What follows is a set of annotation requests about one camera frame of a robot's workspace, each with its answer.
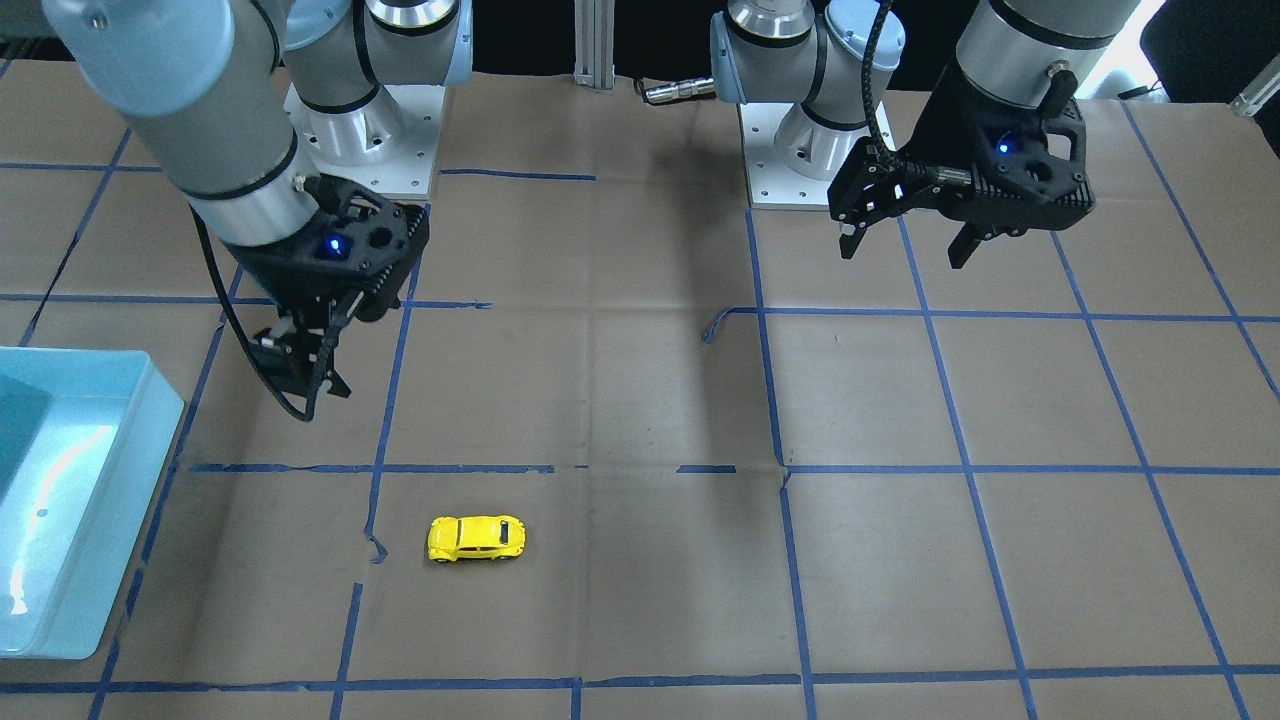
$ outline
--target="plastic tray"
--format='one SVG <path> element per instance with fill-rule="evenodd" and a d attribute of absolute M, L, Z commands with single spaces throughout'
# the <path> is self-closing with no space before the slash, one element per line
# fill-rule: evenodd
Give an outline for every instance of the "plastic tray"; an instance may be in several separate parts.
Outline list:
<path fill-rule="evenodd" d="M 182 409 L 146 352 L 0 347 L 0 657 L 97 648 Z"/>

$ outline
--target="toy car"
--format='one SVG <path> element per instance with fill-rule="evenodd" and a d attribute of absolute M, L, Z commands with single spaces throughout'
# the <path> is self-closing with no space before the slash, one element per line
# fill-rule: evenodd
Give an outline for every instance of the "toy car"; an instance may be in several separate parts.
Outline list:
<path fill-rule="evenodd" d="M 511 515 L 448 515 L 431 520 L 426 533 L 426 559 L 509 560 L 525 552 L 525 524 Z"/>

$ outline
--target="blue container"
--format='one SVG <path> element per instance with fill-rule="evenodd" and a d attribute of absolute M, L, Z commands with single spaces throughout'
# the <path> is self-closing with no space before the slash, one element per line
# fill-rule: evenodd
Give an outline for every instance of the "blue container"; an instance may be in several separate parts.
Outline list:
<path fill-rule="evenodd" d="M 146 352 L 0 347 L 0 657 L 97 650 L 182 409 Z"/>

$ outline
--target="cable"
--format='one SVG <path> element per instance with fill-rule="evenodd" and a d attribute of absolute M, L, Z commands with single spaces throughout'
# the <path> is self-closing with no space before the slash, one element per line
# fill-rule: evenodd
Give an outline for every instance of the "cable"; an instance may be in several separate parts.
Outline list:
<path fill-rule="evenodd" d="M 902 159 L 897 156 L 897 152 L 890 150 L 884 142 L 884 135 L 879 128 L 879 119 L 876 118 L 876 102 L 872 100 L 872 67 L 876 60 L 876 46 L 879 44 L 879 35 L 884 29 L 884 20 L 888 19 L 888 12 L 893 6 L 893 0 L 879 0 L 879 4 L 881 6 L 876 12 L 876 20 L 872 22 L 872 31 L 867 36 L 867 53 L 863 55 L 863 113 L 867 115 L 867 128 L 872 133 L 872 140 L 876 141 L 879 154 L 884 158 L 887 165 L 897 169 L 902 167 Z"/>
<path fill-rule="evenodd" d="M 307 387 L 307 402 L 303 410 L 298 410 L 292 402 L 289 402 L 284 393 L 280 392 L 270 380 L 266 379 L 266 374 L 262 368 L 253 359 L 253 351 L 250 348 L 248 336 L 244 334 L 244 327 L 241 325 L 239 318 L 236 315 L 236 307 L 232 306 L 232 301 L 227 297 L 227 288 L 223 284 L 223 275 L 218 272 L 218 260 L 214 258 L 214 247 L 209 240 L 209 228 L 205 225 L 205 220 L 201 219 L 200 214 L 196 213 L 195 208 L 191 208 L 191 218 L 196 222 L 196 234 L 200 236 L 200 250 L 205 255 L 205 266 L 209 268 L 209 279 L 214 282 L 214 292 L 218 293 L 218 302 L 223 306 L 223 313 L 227 315 L 227 323 L 232 327 L 232 332 L 236 333 L 236 340 L 239 341 L 241 350 L 244 351 L 244 357 L 248 359 L 248 364 L 253 368 L 253 374 L 257 379 L 262 380 L 266 386 L 268 392 L 271 397 L 280 404 L 280 407 L 289 414 L 296 420 L 302 420 L 303 423 L 310 423 L 315 418 L 316 411 L 316 396 L 320 395 L 320 386 L 324 383 L 325 375 L 328 374 L 326 368 L 329 366 L 329 356 L 333 354 L 333 348 L 338 345 L 338 331 L 340 331 L 346 323 L 330 323 L 329 329 L 324 333 L 324 340 L 320 342 L 320 348 L 316 350 L 315 365 L 311 368 L 311 383 Z"/>

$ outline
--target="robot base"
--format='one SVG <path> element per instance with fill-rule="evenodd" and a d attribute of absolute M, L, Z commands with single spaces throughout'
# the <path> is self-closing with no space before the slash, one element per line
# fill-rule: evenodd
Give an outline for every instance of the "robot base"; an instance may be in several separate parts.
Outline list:
<path fill-rule="evenodd" d="M 387 90 L 399 104 L 407 132 L 397 141 L 396 152 L 370 165 L 334 165 L 312 155 L 321 173 L 358 182 L 392 200 L 426 201 L 435 177 L 440 126 L 444 122 L 445 88 L 436 85 L 389 85 Z M 310 114 L 289 86 L 284 109 L 298 137 L 314 135 Z"/>
<path fill-rule="evenodd" d="M 746 187 L 751 208 L 760 210 L 814 210 L 827 211 L 827 187 L 831 181 L 805 177 L 790 167 L 774 146 L 773 137 L 782 118 L 791 110 L 791 102 L 749 102 L 739 105 L 742 131 L 742 156 L 746 161 Z M 895 147 L 888 129 L 884 106 L 876 110 L 881 132 L 890 147 Z M 855 131 L 854 140 L 867 135 Z"/>

